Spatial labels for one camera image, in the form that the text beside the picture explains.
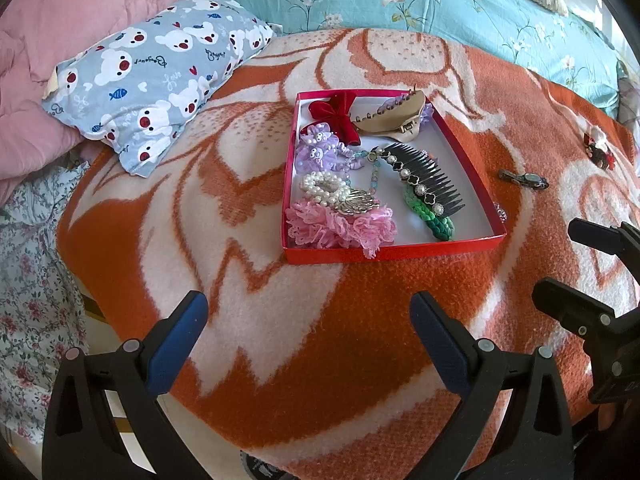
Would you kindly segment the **blue bear print pillow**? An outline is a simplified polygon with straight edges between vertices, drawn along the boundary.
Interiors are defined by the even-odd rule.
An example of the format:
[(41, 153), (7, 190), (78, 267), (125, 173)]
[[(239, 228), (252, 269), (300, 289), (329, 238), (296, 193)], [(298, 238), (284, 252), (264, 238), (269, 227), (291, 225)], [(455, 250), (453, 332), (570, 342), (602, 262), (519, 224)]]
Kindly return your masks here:
[(234, 0), (178, 0), (55, 67), (43, 109), (149, 177), (273, 29)]

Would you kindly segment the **red white jewelry box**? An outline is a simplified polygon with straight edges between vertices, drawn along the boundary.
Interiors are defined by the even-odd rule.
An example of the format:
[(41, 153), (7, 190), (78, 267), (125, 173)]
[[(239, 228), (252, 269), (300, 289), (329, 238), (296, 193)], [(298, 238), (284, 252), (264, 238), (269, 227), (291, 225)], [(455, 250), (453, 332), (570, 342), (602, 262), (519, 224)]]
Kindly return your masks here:
[[(390, 89), (349, 89), (355, 99), (350, 111), (360, 117), (375, 112), (380, 106), (399, 98), (408, 91)], [(296, 200), (304, 197), (300, 188), (304, 174), (298, 174), (295, 151), (299, 144), (299, 133), (315, 121), (309, 111), (314, 102), (329, 101), (338, 90), (300, 92), (296, 96), (292, 131), (288, 141), (284, 189), (282, 198), (281, 240), (286, 260), (292, 264), (360, 263), (373, 261), (404, 260), (478, 252), (496, 247), (506, 236), (506, 228), (495, 210), (494, 202), (464, 148), (446, 125), (444, 118), (434, 110), (432, 118), (421, 127), (416, 140), (408, 144), (417, 151), (432, 155), (437, 160), (437, 169), (457, 192), (461, 209), (451, 215), (454, 236), (449, 242), (441, 242), (427, 229), (426, 224), (406, 205), (402, 197), (401, 183), (397, 172), (387, 162), (378, 165), (378, 187), (375, 196), (382, 205), (393, 209), (393, 219), (398, 233), (393, 245), (380, 248), (374, 259), (367, 259), (361, 248), (312, 248), (295, 244), (288, 236), (288, 220), (285, 211)]]

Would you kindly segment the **pink lace scrunchie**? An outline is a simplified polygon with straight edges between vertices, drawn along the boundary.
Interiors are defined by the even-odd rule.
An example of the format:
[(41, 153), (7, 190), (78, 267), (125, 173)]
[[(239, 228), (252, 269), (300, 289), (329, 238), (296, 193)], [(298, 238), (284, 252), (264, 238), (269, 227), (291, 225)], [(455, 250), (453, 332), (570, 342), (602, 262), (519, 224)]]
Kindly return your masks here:
[(314, 249), (359, 248), (373, 259), (382, 246), (393, 244), (398, 229), (393, 211), (375, 207), (346, 216), (312, 200), (296, 200), (285, 209), (286, 234), (295, 246)]

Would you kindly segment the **pearl silver hair clip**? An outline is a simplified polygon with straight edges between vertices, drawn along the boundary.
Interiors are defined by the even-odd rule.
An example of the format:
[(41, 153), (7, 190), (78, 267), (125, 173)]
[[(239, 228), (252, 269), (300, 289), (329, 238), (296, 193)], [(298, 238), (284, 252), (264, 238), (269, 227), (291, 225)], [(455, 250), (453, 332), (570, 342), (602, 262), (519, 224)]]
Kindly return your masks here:
[(308, 200), (344, 216), (367, 214), (380, 206), (372, 193), (362, 188), (353, 188), (331, 171), (313, 171), (305, 174), (299, 188)]

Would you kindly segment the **red mesh flower clip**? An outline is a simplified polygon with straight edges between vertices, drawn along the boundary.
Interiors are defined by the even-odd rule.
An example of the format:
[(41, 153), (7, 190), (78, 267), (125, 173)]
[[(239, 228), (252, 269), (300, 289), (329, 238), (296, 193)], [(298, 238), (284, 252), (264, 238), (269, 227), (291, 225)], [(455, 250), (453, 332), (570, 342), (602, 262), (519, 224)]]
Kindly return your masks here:
[(604, 155), (603, 168), (607, 170), (613, 170), (615, 168), (615, 157), (611, 153)]

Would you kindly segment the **lilac patterned pillow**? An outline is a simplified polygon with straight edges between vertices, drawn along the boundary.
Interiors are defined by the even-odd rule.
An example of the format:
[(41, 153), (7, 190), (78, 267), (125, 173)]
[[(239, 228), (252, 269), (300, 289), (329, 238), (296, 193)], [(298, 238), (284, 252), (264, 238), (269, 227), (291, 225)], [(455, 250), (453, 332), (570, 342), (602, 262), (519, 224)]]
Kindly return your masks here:
[(625, 126), (634, 137), (634, 146), (639, 147), (639, 77), (634, 74), (623, 61), (617, 66), (618, 112), (617, 120)]

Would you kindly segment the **black hair comb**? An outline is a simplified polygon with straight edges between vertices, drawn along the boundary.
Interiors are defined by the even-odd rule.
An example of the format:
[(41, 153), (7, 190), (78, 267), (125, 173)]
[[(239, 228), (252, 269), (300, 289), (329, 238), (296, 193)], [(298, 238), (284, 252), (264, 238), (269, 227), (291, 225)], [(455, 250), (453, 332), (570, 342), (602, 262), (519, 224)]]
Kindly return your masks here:
[(410, 195), (431, 209), (436, 217), (451, 217), (465, 203), (450, 177), (434, 158), (405, 143), (376, 146), (369, 151), (372, 162), (382, 160), (408, 186)]

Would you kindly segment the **dark metal hair clip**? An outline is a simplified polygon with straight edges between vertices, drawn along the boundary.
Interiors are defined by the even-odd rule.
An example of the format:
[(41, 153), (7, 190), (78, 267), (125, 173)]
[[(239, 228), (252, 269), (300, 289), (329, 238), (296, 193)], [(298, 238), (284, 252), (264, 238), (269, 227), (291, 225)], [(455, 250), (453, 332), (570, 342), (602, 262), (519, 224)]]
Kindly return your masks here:
[(532, 174), (526, 172), (525, 174), (514, 174), (514, 172), (500, 169), (498, 171), (498, 178), (500, 180), (517, 184), (522, 188), (532, 188), (533, 190), (543, 191), (549, 187), (549, 182), (546, 178), (541, 177), (539, 174)]

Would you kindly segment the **black knitted hair accessory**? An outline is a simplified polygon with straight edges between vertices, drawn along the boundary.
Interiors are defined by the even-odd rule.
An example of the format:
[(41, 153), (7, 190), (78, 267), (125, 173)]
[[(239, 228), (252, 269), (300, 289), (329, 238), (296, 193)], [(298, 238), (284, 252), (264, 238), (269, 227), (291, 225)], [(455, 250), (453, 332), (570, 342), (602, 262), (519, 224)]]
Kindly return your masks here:
[(599, 127), (590, 127), (582, 135), (588, 158), (599, 168), (608, 168), (608, 146), (605, 142), (605, 135)]

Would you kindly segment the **orange white patterned blanket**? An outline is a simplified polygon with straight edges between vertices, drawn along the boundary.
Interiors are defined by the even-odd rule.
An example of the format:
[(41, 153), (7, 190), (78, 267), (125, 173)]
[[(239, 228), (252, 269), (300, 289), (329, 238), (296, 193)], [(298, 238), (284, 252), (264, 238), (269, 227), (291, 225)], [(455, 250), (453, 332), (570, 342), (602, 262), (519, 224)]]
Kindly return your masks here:
[[(425, 91), (506, 212), (506, 238), (460, 256), (292, 266), (280, 241), (286, 149), (307, 90)], [(613, 170), (582, 135), (605, 135)], [(539, 174), (543, 191), (500, 180)], [(592, 411), (582, 342), (538, 312), (546, 276), (613, 307), (639, 289), (614, 257), (575, 244), (570, 220), (639, 219), (631, 133), (526, 70), (416, 32), (307, 32), (240, 68), (151, 177), (101, 154), (58, 227), (58, 250), (119, 337), (141, 337), (190, 290), (209, 319), (174, 396), (232, 444), (303, 479), (399, 479), (456, 406), (411, 327), (430, 292), (475, 336), (558, 362), (570, 414)]]

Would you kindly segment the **pink quilt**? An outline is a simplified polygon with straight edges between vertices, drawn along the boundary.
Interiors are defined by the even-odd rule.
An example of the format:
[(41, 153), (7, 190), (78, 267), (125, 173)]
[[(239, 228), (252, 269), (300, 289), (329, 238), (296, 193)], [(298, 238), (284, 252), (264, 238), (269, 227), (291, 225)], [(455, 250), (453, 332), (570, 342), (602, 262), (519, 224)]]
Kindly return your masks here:
[(176, 0), (12, 0), (1, 15), (1, 197), (81, 142), (40, 100), (59, 62)]

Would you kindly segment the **beige hair claw clip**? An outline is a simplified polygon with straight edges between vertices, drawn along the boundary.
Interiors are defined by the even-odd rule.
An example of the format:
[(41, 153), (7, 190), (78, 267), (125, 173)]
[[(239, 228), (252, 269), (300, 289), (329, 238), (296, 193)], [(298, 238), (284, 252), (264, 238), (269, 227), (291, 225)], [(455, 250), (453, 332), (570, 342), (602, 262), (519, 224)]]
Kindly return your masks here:
[(380, 105), (374, 113), (350, 115), (349, 119), (364, 136), (408, 143), (420, 133), (421, 116), (425, 107), (424, 92), (412, 89)]

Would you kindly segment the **purple pearl scrunchie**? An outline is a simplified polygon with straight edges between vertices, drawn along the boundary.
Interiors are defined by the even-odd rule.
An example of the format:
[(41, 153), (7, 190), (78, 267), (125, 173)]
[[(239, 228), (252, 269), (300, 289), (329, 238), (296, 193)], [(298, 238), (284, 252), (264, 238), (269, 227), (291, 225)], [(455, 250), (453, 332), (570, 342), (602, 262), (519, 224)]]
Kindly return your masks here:
[(327, 122), (308, 125), (298, 136), (294, 165), (300, 174), (313, 171), (349, 170), (352, 150), (333, 132)]

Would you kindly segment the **red velvet bow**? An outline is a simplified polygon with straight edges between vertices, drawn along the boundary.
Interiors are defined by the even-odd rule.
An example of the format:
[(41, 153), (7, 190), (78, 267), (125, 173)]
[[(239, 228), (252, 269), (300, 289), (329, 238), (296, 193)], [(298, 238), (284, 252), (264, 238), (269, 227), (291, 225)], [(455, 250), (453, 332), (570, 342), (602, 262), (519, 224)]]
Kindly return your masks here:
[(314, 101), (309, 104), (309, 113), (316, 123), (326, 122), (338, 140), (346, 146), (360, 144), (357, 127), (350, 118), (350, 109), (356, 96), (356, 93), (350, 90), (336, 90), (327, 101)]

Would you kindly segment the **white floral fabric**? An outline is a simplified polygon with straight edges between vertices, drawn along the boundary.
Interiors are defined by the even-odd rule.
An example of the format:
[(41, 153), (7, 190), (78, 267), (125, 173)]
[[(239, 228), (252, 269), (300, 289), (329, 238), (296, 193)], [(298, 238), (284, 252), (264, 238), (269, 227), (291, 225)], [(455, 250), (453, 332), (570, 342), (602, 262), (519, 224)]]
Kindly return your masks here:
[(58, 222), (88, 168), (58, 160), (1, 207), (1, 423), (35, 444), (63, 354), (89, 349), (84, 300), (56, 247)]

